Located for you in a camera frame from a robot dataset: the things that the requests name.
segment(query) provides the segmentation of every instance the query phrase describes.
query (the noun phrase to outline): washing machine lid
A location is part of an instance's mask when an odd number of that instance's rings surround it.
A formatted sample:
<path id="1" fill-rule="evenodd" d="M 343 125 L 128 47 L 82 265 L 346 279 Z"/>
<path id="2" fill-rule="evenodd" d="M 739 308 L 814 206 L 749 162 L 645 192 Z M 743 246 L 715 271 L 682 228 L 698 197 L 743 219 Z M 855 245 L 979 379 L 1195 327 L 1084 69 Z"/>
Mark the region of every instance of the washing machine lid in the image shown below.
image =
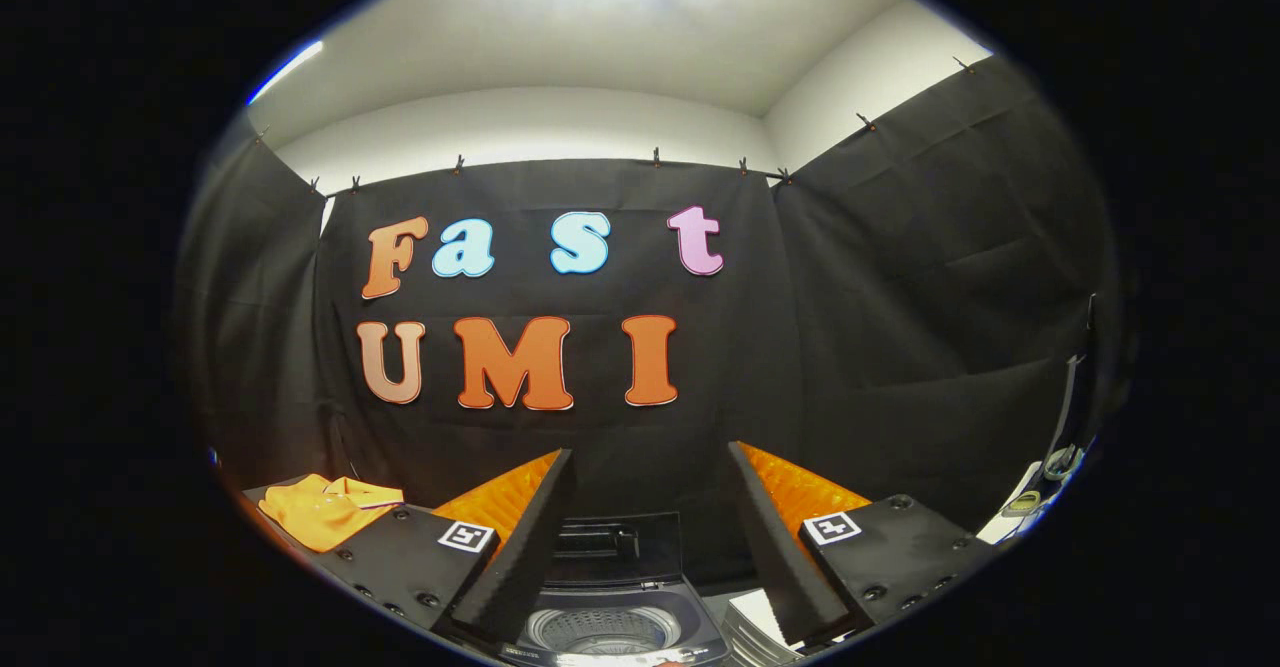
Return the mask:
<path id="1" fill-rule="evenodd" d="M 625 586 L 681 579 L 680 513 L 570 517 L 548 588 Z"/>

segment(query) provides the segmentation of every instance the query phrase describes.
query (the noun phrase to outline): ceiling light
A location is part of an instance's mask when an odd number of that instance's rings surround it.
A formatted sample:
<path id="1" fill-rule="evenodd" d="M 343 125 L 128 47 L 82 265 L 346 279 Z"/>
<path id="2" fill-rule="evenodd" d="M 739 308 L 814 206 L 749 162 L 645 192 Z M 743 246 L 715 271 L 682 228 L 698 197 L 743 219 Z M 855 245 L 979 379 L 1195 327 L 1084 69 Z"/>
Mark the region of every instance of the ceiling light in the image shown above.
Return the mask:
<path id="1" fill-rule="evenodd" d="M 324 47 L 324 42 L 314 42 L 311 44 L 310 47 L 306 47 L 303 49 L 302 52 L 298 52 L 297 58 L 292 58 L 292 60 L 289 60 L 287 65 L 280 67 L 280 69 L 276 70 L 274 76 L 271 76 L 271 79 L 266 79 L 266 83 L 262 84 L 262 87 L 257 88 L 257 92 L 253 93 L 253 97 L 248 99 L 250 105 L 252 105 L 255 99 L 261 97 L 262 93 L 266 92 L 266 90 L 271 88 L 271 84 L 280 82 L 280 79 L 284 79 L 284 76 L 292 73 L 294 67 L 301 65 L 302 61 L 307 61 L 310 60 L 310 58 L 314 58 L 316 52 L 320 52 L 321 47 Z"/>

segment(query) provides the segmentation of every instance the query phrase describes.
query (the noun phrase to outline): washing machine drum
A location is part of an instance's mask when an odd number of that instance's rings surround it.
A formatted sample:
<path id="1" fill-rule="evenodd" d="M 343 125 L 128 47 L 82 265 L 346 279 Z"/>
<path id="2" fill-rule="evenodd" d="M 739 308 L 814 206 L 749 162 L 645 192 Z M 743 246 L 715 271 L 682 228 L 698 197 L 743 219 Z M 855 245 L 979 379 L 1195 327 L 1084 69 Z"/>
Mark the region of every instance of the washing machine drum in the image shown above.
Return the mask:
<path id="1" fill-rule="evenodd" d="M 660 607 L 539 609 L 525 636 L 543 649 L 568 654 L 640 654 L 681 639 L 680 621 Z"/>

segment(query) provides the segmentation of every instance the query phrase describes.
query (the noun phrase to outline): orange letter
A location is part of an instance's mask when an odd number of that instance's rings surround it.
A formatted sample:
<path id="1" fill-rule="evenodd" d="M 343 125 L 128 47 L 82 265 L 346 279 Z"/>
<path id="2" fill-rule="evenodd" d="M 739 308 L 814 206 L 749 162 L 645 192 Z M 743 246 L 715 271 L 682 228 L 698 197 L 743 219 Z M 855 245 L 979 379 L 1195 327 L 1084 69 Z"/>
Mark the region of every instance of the orange letter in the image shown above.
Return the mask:
<path id="1" fill-rule="evenodd" d="M 675 402 L 676 388 L 667 379 L 667 335 L 676 332 L 676 320 L 657 315 L 622 320 L 622 332 L 631 335 L 631 389 L 627 405 L 654 407 Z"/>
<path id="2" fill-rule="evenodd" d="M 387 366 L 383 365 L 383 338 L 387 325 L 381 323 L 360 323 L 356 325 L 360 335 L 360 360 L 365 366 L 365 384 L 383 402 L 407 405 L 417 399 L 422 392 L 422 364 L 419 341 L 426 334 L 421 323 L 401 323 L 396 325 L 396 335 L 401 338 L 401 360 L 404 365 L 404 379 L 399 384 L 387 379 Z"/>
<path id="3" fill-rule="evenodd" d="M 534 317 L 525 325 L 525 334 L 520 335 L 516 352 L 507 351 L 498 328 L 484 317 L 463 317 L 453 324 L 453 332 L 462 338 L 462 371 L 466 380 L 458 405 L 470 408 L 493 407 L 493 394 L 484 388 L 485 376 L 489 376 L 489 384 L 493 384 L 502 403 L 511 407 L 527 375 L 525 407 L 573 406 L 573 397 L 564 392 L 561 360 L 568 320 Z"/>
<path id="4" fill-rule="evenodd" d="M 404 239 L 406 236 L 416 239 L 426 237 L 426 218 L 397 221 L 369 233 L 374 252 L 369 259 L 369 284 L 360 292 L 366 300 L 387 297 L 399 289 L 399 278 L 392 269 L 407 270 L 413 261 L 413 243 Z"/>

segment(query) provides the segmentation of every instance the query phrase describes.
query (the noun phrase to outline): blue letter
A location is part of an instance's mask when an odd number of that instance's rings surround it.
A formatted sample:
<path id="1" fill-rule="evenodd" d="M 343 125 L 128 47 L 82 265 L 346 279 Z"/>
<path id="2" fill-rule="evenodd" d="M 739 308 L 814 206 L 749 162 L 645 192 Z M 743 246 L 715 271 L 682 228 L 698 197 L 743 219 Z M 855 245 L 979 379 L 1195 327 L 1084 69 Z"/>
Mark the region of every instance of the blue letter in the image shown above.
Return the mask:
<path id="1" fill-rule="evenodd" d="M 552 223 L 552 266 L 564 271 L 595 271 L 609 257 L 609 219 L 602 213 L 563 213 Z"/>
<path id="2" fill-rule="evenodd" d="M 456 278 L 460 274 L 479 278 L 493 268 L 494 260 L 489 255 L 493 225 L 489 221 L 453 221 L 440 233 L 440 242 L 444 247 L 436 248 L 435 257 L 431 259 L 431 271 L 442 278 Z"/>

